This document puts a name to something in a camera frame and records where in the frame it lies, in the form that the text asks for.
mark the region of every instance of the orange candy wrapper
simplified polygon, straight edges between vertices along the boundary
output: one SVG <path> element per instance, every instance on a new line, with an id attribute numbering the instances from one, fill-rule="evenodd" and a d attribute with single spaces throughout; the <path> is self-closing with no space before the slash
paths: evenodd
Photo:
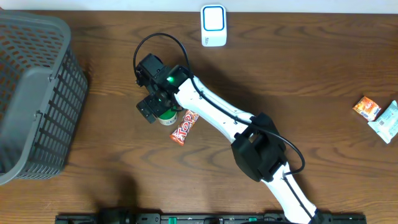
<path id="1" fill-rule="evenodd" d="M 368 121 L 374 121 L 381 107 L 377 105 L 373 100 L 364 96 L 362 99 L 353 107 L 353 109 L 366 118 Z"/>
<path id="2" fill-rule="evenodd" d="M 183 117 L 182 123 L 173 132 L 173 134 L 170 135 L 170 138 L 183 146 L 189 130 L 191 130 L 192 126 L 195 124 L 198 118 L 199 114 L 187 110 L 187 112 L 185 112 L 185 116 Z"/>

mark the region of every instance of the wood grain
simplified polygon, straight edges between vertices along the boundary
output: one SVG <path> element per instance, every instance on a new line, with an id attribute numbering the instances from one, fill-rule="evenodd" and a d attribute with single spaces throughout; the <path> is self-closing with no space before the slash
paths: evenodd
<path id="1" fill-rule="evenodd" d="M 208 88 L 272 117 L 303 152 L 307 166 L 295 178 L 318 208 L 364 213 L 368 223 L 398 219 L 398 141 L 384 144 L 351 109 L 363 95 L 383 108 L 398 100 L 398 16 L 229 13 L 227 44 L 204 48 L 198 13 L 35 13 L 69 24 L 92 82 L 69 165 L 50 180 L 1 186 L 1 223 L 53 223 L 60 212 L 118 205 L 172 213 L 281 209 L 204 120 L 180 147 L 169 139 L 175 126 L 150 125 L 136 110 L 147 92 L 134 83 L 132 55 L 154 32 L 183 42 Z M 184 63 L 165 38 L 148 41 L 138 59 L 149 52 Z M 298 167 L 294 152 L 287 155 Z"/>

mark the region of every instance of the gray plastic basket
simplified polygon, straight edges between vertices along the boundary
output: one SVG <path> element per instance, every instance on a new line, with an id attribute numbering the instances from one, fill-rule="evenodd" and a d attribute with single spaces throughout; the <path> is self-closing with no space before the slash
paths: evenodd
<path id="1" fill-rule="evenodd" d="M 65 22 L 0 11 L 0 185 L 63 170 L 87 92 Z"/>

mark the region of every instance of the black cable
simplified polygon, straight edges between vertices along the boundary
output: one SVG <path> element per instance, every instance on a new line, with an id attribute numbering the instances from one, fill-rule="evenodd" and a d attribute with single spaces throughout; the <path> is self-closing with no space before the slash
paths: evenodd
<path id="1" fill-rule="evenodd" d="M 286 175 L 284 175 L 283 180 L 286 182 L 287 186 L 289 187 L 289 189 L 292 191 L 294 197 L 297 199 L 298 203 L 300 204 L 300 206 L 304 209 L 304 212 L 310 217 L 310 219 L 312 220 L 312 215 L 311 213 L 307 210 L 307 208 L 304 206 L 303 202 L 300 200 L 299 196 L 296 194 L 296 192 L 294 191 L 293 187 L 291 186 L 291 184 L 289 183 L 289 181 L 286 178 Z"/>
<path id="2" fill-rule="evenodd" d="M 256 130 L 258 130 L 258 131 L 260 131 L 260 132 L 269 134 L 269 135 L 271 135 L 271 136 L 273 136 L 273 137 L 275 137 L 275 138 L 279 138 L 280 140 L 282 140 L 283 142 L 285 142 L 286 144 L 288 144 L 288 145 L 298 154 L 298 156 L 300 157 L 301 162 L 302 162 L 301 167 L 298 168 L 297 170 L 293 170 L 293 171 L 287 172 L 287 173 L 285 173 L 284 175 L 298 174 L 299 172 L 301 172 L 301 171 L 304 170 L 304 167 L 305 167 L 305 159 L 304 159 L 304 157 L 303 157 L 303 154 L 300 152 L 300 150 L 299 150 L 293 143 L 291 143 L 289 140 L 287 140 L 286 138 L 282 137 L 281 135 L 276 134 L 276 133 L 274 133 L 274 132 L 272 132 L 272 131 L 270 131 L 270 130 L 268 130 L 268 129 L 266 129 L 266 128 L 263 128 L 263 127 L 261 127 L 261 126 L 258 126 L 258 125 L 249 123 L 249 122 L 247 122 L 247 121 L 245 121 L 245 120 L 242 120 L 242 119 L 238 118 L 237 116 L 234 116 L 234 115 L 230 114 L 228 111 L 224 110 L 223 108 L 221 108 L 220 106 L 218 106 L 216 103 L 212 102 L 209 98 L 207 98 L 207 96 L 206 96 L 205 94 L 203 94 L 203 92 L 197 87 L 197 84 L 195 83 L 195 81 L 194 81 L 194 79 L 193 79 L 194 76 L 193 76 L 193 73 L 192 73 L 192 71 L 191 71 L 191 65 L 189 64 L 188 54 L 187 54 L 187 51 L 185 50 L 185 47 L 181 44 L 181 42 L 180 42 L 179 40 L 177 40 L 177 38 L 173 37 L 172 35 L 170 35 L 170 34 L 165 34 L 165 33 L 155 33 L 155 34 L 151 34 L 151 35 L 145 37 L 145 38 L 141 41 L 141 43 L 139 43 L 139 45 L 138 45 L 137 48 L 136 48 L 136 51 L 134 52 L 134 56 L 133 56 L 133 58 L 132 58 L 132 66 L 133 66 L 133 69 L 134 69 L 134 74 L 136 75 L 137 78 L 138 78 L 138 75 L 137 75 L 137 69 L 136 69 L 136 57 L 137 57 L 138 50 L 141 48 L 141 46 L 143 45 L 143 43 L 144 43 L 146 40 L 150 39 L 151 37 L 158 36 L 158 35 L 162 35 L 162 36 L 169 37 L 169 38 L 171 38 L 172 40 L 174 40 L 174 41 L 180 46 L 180 48 L 181 48 L 181 50 L 182 50 L 182 53 L 184 54 L 185 61 L 187 62 L 188 76 L 189 76 L 189 78 L 191 79 L 192 85 L 193 85 L 194 89 L 198 92 L 199 96 L 201 96 L 201 97 L 202 97 L 203 99 L 205 99 L 211 106 L 214 106 L 216 109 L 220 110 L 221 112 L 223 112 L 226 116 L 230 117 L 231 119 L 233 119 L 233 120 L 235 120 L 235 121 L 237 121 L 237 122 L 239 122 L 239 123 L 245 124 L 245 125 L 249 126 L 250 128 L 254 128 L 254 129 L 256 129 Z"/>

